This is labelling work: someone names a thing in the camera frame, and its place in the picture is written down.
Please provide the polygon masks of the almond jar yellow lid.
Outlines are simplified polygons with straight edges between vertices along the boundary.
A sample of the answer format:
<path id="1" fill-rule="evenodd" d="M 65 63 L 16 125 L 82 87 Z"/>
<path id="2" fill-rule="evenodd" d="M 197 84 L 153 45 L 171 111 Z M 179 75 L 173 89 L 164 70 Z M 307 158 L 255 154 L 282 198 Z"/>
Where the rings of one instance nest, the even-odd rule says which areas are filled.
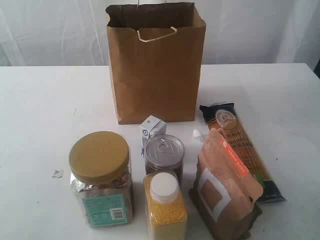
<path id="1" fill-rule="evenodd" d="M 130 223 L 134 216 L 134 189 L 130 148 L 111 131 L 80 138 L 68 159 L 70 188 L 92 228 Z"/>

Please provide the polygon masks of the clear can silver pull-lid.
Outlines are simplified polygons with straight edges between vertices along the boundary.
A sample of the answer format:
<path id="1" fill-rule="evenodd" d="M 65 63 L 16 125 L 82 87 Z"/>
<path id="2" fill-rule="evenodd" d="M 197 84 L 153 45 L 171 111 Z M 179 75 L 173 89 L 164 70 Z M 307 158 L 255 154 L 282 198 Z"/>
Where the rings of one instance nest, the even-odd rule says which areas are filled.
<path id="1" fill-rule="evenodd" d="M 185 147 L 183 142 L 168 134 L 149 139 L 144 148 L 146 174 L 172 171 L 180 179 L 183 175 Z"/>

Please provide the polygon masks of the chipped spot paint flake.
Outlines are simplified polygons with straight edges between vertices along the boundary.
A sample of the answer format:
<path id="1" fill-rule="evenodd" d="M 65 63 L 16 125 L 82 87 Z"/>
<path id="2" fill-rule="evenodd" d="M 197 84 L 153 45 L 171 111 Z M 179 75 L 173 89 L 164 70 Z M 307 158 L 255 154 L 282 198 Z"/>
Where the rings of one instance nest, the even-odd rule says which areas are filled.
<path id="1" fill-rule="evenodd" d="M 60 178 L 63 177 L 63 175 L 64 175 L 64 170 L 63 169 L 61 169 L 61 170 L 57 170 L 56 169 L 54 171 L 53 175 L 52 175 L 52 178 L 60 179 Z"/>

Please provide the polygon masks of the brown kraft pouch orange label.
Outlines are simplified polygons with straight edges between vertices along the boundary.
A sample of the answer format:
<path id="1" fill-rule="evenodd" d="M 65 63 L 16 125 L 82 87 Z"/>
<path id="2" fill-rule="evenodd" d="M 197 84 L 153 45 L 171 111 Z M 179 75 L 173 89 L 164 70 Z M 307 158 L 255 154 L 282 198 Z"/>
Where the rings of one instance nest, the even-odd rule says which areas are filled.
<path id="1" fill-rule="evenodd" d="M 262 214 L 256 201 L 263 195 L 263 187 L 215 128 L 197 159 L 189 194 L 210 234 L 215 240 L 248 239 Z"/>

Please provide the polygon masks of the brown paper bag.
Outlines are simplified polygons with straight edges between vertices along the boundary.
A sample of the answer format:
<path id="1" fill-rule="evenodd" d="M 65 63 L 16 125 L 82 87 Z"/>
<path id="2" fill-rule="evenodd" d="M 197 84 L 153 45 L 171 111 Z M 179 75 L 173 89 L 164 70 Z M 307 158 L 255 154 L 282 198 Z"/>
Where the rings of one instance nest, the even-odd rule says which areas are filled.
<path id="1" fill-rule="evenodd" d="M 193 121 L 206 34 L 195 4 L 114 4 L 105 12 L 118 123 Z"/>

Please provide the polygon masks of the white foam peanut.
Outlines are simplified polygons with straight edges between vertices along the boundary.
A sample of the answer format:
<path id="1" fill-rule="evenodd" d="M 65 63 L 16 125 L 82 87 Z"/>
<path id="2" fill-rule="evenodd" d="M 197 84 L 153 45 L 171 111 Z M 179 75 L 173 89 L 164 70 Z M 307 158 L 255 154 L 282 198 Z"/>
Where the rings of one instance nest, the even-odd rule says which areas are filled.
<path id="1" fill-rule="evenodd" d="M 209 137 L 208 135 L 201 135 L 199 139 L 201 142 L 204 142 L 208 137 Z"/>
<path id="2" fill-rule="evenodd" d="M 194 129 L 193 130 L 192 137 L 195 140 L 198 140 L 198 141 L 202 141 L 203 140 L 203 135 L 201 134 L 201 132 L 198 129 Z"/>

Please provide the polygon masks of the spaghetti pack black ends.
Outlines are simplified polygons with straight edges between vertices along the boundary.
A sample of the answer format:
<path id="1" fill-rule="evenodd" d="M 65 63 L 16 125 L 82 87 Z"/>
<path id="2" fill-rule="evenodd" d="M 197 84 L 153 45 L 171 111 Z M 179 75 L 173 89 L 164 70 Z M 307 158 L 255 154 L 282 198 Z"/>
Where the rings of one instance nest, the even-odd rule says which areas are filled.
<path id="1" fill-rule="evenodd" d="M 270 176 L 254 144 L 247 135 L 243 124 L 238 117 L 234 103 L 214 104 L 199 107 L 209 129 L 222 129 L 226 141 L 238 155 L 263 188 L 263 194 L 258 199 L 260 203 L 284 202 L 277 185 Z"/>

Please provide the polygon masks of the small blue white milk carton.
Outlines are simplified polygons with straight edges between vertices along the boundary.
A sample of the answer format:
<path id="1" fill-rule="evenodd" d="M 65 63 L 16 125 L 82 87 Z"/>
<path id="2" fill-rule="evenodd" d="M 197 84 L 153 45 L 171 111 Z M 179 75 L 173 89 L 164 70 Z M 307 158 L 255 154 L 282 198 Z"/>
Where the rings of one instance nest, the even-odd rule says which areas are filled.
<path id="1" fill-rule="evenodd" d="M 139 126 L 141 136 L 141 156 L 144 156 L 144 150 L 149 139 L 165 135 L 167 130 L 167 123 L 163 120 L 150 115 L 143 123 Z"/>

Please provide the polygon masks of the yellow grain bottle white cap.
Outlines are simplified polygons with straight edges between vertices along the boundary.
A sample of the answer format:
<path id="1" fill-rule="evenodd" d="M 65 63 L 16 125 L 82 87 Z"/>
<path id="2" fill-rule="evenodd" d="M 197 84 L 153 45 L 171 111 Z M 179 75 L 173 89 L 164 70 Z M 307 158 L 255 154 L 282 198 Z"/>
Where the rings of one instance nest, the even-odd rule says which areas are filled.
<path id="1" fill-rule="evenodd" d="M 149 239 L 184 240 L 188 214 L 175 173 L 150 173 L 143 184 Z"/>

